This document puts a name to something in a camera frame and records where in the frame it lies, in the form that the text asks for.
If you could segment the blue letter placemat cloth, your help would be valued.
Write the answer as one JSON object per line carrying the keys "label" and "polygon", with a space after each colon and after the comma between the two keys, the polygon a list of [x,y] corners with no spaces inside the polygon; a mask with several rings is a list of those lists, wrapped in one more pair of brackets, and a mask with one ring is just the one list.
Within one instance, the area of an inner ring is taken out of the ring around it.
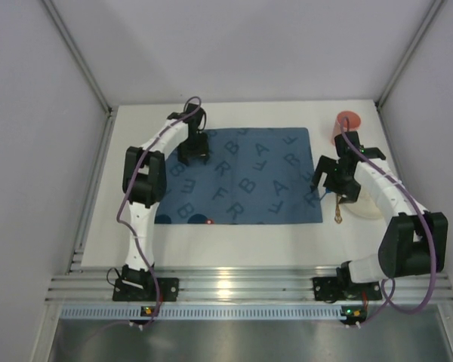
{"label": "blue letter placemat cloth", "polygon": [[292,225],[322,222],[306,128],[207,130],[210,158],[166,161],[163,225]]}

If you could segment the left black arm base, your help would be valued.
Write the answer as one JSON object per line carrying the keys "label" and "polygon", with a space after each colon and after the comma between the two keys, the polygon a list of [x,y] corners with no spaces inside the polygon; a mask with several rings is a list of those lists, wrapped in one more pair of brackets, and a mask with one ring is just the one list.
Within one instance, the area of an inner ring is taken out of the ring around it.
{"label": "left black arm base", "polygon": [[[179,293],[178,278],[159,278],[159,301],[176,302]],[[152,278],[146,281],[146,286],[117,279],[112,295],[114,302],[155,302],[156,285]]]}

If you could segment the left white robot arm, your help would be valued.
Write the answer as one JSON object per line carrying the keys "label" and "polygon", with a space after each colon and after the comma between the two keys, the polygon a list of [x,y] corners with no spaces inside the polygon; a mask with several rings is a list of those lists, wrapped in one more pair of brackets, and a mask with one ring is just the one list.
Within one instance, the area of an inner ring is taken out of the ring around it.
{"label": "left white robot arm", "polygon": [[122,176],[124,198],[116,221],[128,228],[130,241],[125,264],[148,272],[154,264],[153,234],[156,212],[167,191],[166,161],[177,154],[182,166],[192,160],[206,163],[210,158],[208,135],[204,132],[207,114],[192,97],[182,112],[171,113],[161,130],[139,147],[125,153]]}

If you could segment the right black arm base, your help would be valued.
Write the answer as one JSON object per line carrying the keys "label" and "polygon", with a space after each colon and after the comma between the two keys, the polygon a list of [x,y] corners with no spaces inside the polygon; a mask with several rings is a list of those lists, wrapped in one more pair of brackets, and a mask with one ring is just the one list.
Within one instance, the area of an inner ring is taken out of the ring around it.
{"label": "right black arm base", "polygon": [[378,282],[342,284],[336,277],[312,278],[314,299],[318,302],[379,301],[382,300]]}

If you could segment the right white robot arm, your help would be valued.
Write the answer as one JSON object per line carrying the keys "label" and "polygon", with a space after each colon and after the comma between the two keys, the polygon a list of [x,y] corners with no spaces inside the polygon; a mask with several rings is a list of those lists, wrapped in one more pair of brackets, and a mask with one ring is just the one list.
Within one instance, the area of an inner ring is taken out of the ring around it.
{"label": "right white robot arm", "polygon": [[323,185],[341,204],[354,204],[367,192],[387,230],[369,255],[344,262],[339,275],[353,284],[438,273],[445,266],[448,220],[417,202],[393,174],[384,153],[361,145],[355,131],[334,138],[337,159],[321,156],[310,188]]}

